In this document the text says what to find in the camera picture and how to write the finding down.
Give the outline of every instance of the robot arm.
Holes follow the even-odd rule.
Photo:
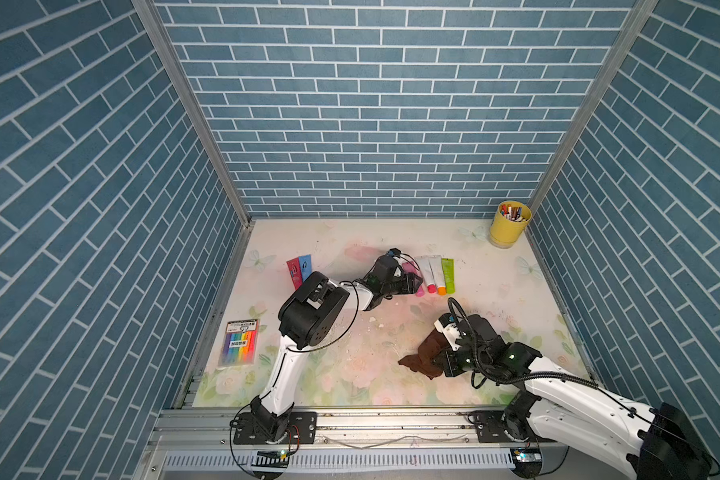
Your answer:
[[[623,398],[570,372],[520,342],[506,343],[480,315],[435,323],[451,349],[434,360],[446,376],[480,372],[520,391],[504,410],[507,434],[519,442],[550,438],[613,466],[637,480],[701,480],[712,457],[681,410]]]
[[[384,298],[418,290],[422,278],[404,271],[400,259],[400,250],[392,249],[377,258],[362,279],[352,282],[336,282],[314,272],[283,304],[277,359],[262,394],[251,400],[258,436],[276,442],[285,435],[307,354],[326,338],[342,310],[372,310]]]

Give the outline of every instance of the brick wall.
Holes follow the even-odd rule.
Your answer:
[[[0,478],[134,471],[238,228],[129,0],[0,0]]]
[[[720,0],[660,0],[531,229],[608,386],[720,460]]]
[[[187,3],[158,1],[254,216],[484,216],[529,198],[633,0]]]

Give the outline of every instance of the brown cloth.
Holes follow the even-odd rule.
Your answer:
[[[414,372],[421,372],[433,379],[443,374],[442,368],[432,365],[432,360],[443,348],[448,346],[445,335],[432,329],[421,345],[418,346],[418,354],[407,355],[398,360],[398,364],[406,366]]]

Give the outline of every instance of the floral tablecloth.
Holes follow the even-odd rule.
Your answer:
[[[542,351],[572,373],[586,370],[525,236],[508,250],[487,242],[485,220],[258,220],[224,313],[194,407],[242,406],[262,392],[277,354],[277,313],[293,292],[286,262],[312,255],[312,268],[335,280],[365,274],[376,257],[397,247],[407,254],[453,258],[456,293],[467,313],[479,313],[507,341]],[[360,312],[350,332],[310,353],[298,383],[303,406],[502,405],[512,386],[470,386],[469,375],[430,380],[398,365],[414,353],[448,311],[447,297],[396,296]],[[327,341],[352,320],[344,309]],[[219,368],[227,322],[259,319],[256,360]]]

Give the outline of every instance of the yellow cup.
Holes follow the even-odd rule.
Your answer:
[[[521,207],[522,210],[520,211],[520,217],[522,218],[522,221],[513,222],[512,220],[508,220],[501,214],[502,206],[511,206],[512,211]],[[525,230],[528,222],[530,222],[531,215],[532,213],[530,212],[530,208],[520,202],[516,202],[514,200],[506,200],[505,202],[502,202],[496,209],[496,215],[494,216],[493,224],[490,226],[490,236],[488,239],[493,245],[498,246],[499,248],[509,248],[518,241],[520,234],[523,233],[523,230]]]

